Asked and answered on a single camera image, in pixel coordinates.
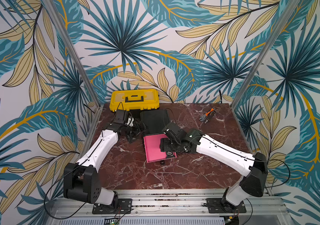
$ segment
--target wall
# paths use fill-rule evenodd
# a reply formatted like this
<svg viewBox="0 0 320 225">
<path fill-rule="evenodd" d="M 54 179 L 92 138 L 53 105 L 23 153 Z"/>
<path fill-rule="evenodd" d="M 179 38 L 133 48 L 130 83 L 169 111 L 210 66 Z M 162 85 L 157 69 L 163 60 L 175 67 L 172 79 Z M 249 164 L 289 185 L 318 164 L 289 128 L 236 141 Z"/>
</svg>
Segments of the wall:
<svg viewBox="0 0 320 225">
<path fill-rule="evenodd" d="M 298 27 L 284 28 L 290 35 L 277 39 L 236 108 L 252 149 L 289 166 L 289 181 L 272 190 L 302 225 L 320 224 L 320 0 L 311 3 Z M 283 163 L 268 167 L 269 186 L 287 180 Z"/>
<path fill-rule="evenodd" d="M 83 150 L 94 103 L 61 43 L 41 1 L 0 1 L 1 224 L 42 224 L 45 192 Z M 61 195 L 59 182 L 47 204 Z"/>
<path fill-rule="evenodd" d="M 219 102 L 219 91 L 232 101 L 288 0 L 79 2 L 82 27 L 68 32 L 82 34 L 75 48 L 101 102 L 114 90 L 155 88 L 161 102 L 203 103 Z"/>
</svg>

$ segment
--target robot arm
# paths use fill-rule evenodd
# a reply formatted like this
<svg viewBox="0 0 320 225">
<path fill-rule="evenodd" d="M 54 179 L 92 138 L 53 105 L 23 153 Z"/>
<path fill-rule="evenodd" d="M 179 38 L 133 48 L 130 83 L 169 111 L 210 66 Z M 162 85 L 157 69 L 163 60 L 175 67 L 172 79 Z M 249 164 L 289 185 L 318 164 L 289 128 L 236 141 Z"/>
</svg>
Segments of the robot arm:
<svg viewBox="0 0 320 225">
<path fill-rule="evenodd" d="M 268 173 L 266 157 L 263 154 L 257 153 L 254 156 L 238 151 L 196 129 L 190 129 L 186 133 L 174 123 L 167 124 L 163 132 L 168 139 L 162 139 L 160 144 L 162 151 L 197 152 L 208 155 L 232 167 L 242 175 L 224 193 L 221 205 L 226 211 L 233 212 L 236 206 L 248 196 L 263 196 Z"/>
<path fill-rule="evenodd" d="M 111 205 L 116 208 L 117 195 L 101 187 L 98 177 L 100 166 L 120 135 L 133 141 L 140 131 L 133 127 L 134 119 L 125 110 L 117 110 L 114 120 L 107 123 L 99 138 L 89 151 L 75 164 L 68 163 L 64 168 L 64 197 L 87 203 Z"/>
<path fill-rule="evenodd" d="M 130 128 L 133 119 L 124 110 L 118 110 L 113 122 L 108 123 L 100 137 L 90 150 L 77 161 L 69 163 L 64 169 L 64 197 L 88 203 L 99 203 L 117 207 L 117 195 L 101 187 L 98 178 L 100 165 L 109 150 L 119 139 L 122 128 Z M 162 151 L 177 153 L 201 153 L 229 165 L 242 176 L 225 191 L 221 205 L 226 211 L 233 213 L 236 206 L 248 196 L 263 196 L 267 177 L 266 158 L 257 153 L 238 151 L 222 144 L 199 130 L 191 129 L 186 133 L 174 123 L 169 123 L 163 132 L 168 138 L 161 140 Z"/>
</svg>

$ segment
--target pink folder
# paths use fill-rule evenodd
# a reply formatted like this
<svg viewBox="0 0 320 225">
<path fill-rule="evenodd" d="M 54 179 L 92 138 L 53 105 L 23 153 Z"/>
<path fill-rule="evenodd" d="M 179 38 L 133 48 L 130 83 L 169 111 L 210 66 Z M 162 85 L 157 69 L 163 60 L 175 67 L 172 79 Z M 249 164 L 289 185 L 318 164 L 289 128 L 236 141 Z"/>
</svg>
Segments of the pink folder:
<svg viewBox="0 0 320 225">
<path fill-rule="evenodd" d="M 166 152 L 162 152 L 160 150 L 161 138 L 167 138 L 167 136 L 162 133 L 162 134 L 146 135 L 144 137 L 144 145 L 145 145 L 147 162 L 155 162 L 155 161 L 169 159 L 167 158 Z"/>
</svg>

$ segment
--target toolbox handle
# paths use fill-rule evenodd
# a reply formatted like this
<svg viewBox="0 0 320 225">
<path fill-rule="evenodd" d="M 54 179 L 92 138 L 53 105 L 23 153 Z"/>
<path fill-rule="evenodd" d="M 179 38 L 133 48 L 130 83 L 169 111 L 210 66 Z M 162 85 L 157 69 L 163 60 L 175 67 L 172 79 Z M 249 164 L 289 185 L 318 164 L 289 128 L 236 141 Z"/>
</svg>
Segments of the toolbox handle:
<svg viewBox="0 0 320 225">
<path fill-rule="evenodd" d="M 129 100 L 128 97 L 125 97 L 125 102 L 137 102 L 137 101 L 144 101 L 144 96 L 141 96 L 141 99 L 137 99 L 137 100 Z"/>
</svg>

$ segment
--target wallpaper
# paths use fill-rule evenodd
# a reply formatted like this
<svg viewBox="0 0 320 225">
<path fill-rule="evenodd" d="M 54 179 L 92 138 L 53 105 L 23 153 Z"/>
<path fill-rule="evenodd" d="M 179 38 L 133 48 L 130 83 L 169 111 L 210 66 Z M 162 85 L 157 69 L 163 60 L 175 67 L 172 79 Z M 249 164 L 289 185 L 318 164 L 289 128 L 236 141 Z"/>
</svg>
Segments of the wallpaper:
<svg viewBox="0 0 320 225">
<path fill-rule="evenodd" d="M 62 7 L 82 17 L 78 2 Z M 44 222 L 62 181 L 45 193 L 83 150 L 93 110 L 41 1 L 0 0 L 0 224 Z"/>
<path fill-rule="evenodd" d="M 68 33 L 100 102 L 114 90 L 141 88 L 157 89 L 161 102 L 216 103 L 220 93 L 230 102 L 287 2 L 86 0 Z"/>
<path fill-rule="evenodd" d="M 289 166 L 288 182 L 272 190 L 296 225 L 320 224 L 320 0 L 311 3 L 296 29 L 285 26 L 289 36 L 277 39 L 236 108 L 252 150 Z M 269 186 L 289 177 L 283 163 L 268 168 Z"/>
</svg>

